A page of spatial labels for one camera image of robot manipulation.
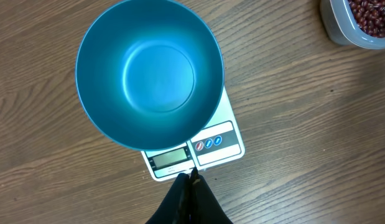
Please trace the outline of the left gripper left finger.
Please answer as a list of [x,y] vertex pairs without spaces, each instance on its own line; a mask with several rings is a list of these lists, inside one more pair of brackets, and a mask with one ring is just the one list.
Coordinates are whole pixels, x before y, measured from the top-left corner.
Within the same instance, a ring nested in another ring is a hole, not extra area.
[[174,180],[155,213],[146,224],[190,223],[190,177],[181,173]]

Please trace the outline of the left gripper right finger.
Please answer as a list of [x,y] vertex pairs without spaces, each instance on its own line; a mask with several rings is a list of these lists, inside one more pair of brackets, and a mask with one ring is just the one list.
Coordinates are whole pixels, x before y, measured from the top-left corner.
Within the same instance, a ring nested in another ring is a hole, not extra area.
[[191,221],[199,224],[232,224],[218,203],[206,180],[193,168],[191,186]]

